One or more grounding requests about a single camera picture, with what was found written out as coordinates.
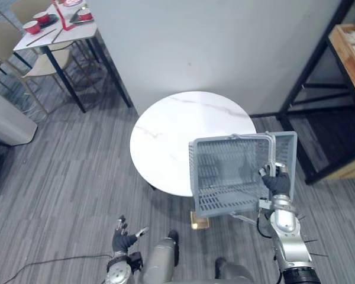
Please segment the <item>wooden box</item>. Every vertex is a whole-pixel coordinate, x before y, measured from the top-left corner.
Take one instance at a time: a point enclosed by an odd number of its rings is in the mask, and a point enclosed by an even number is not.
[[[355,86],[355,51],[346,39],[346,33],[354,30],[355,24],[336,25],[329,39]]]

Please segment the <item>black cable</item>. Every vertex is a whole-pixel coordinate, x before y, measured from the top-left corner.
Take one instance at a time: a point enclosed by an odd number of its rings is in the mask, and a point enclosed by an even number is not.
[[[319,253],[309,253],[312,256],[324,256],[324,257],[329,257],[326,254],[319,254]]]
[[[318,240],[315,238],[315,239],[313,239],[313,240],[304,241],[304,243],[311,243],[312,241],[318,241]]]
[[[264,235],[259,228],[259,219],[260,217],[258,216],[258,218],[256,219],[256,229],[258,230],[259,234],[264,237],[264,238],[271,238],[269,235]]]
[[[113,256],[110,256],[109,254],[95,254],[91,256],[72,256],[72,257],[64,257],[62,259],[50,259],[50,260],[45,260],[44,262],[32,262],[25,264],[19,271],[16,272],[16,274],[10,278],[10,280],[5,281],[3,284],[10,283],[10,281],[14,280],[26,267],[32,266],[32,265],[38,265],[38,264],[45,264],[45,263],[50,263],[50,262],[60,262],[62,260],[70,260],[70,259],[94,259],[96,257],[110,257],[113,258]]]
[[[276,282],[276,284],[279,284],[282,281],[283,273],[280,272],[279,278]]]

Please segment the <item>red bowl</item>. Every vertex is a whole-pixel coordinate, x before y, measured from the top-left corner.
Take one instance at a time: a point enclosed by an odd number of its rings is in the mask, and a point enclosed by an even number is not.
[[[88,20],[91,20],[93,18],[92,14],[91,14],[91,11],[88,8],[81,9],[78,12],[78,16],[79,16],[79,19],[81,19],[82,21],[88,21]]]
[[[22,28],[30,34],[37,34],[41,30],[41,26],[37,21],[27,22]]]
[[[38,21],[40,24],[47,24],[50,21],[50,15],[48,12],[40,12],[35,14],[33,19]]]

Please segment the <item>robot leg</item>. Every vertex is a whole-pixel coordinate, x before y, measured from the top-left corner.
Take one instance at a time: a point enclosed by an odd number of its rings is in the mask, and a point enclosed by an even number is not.
[[[142,269],[140,284],[163,284],[172,280],[176,245],[172,238],[159,241]]]

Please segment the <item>marble tabletop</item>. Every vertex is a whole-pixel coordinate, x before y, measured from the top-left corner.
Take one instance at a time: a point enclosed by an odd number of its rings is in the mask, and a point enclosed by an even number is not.
[[[192,196],[188,144],[196,138],[256,133],[235,102],[209,92],[183,92],[148,108],[136,122],[130,154],[139,174],[161,191]]]

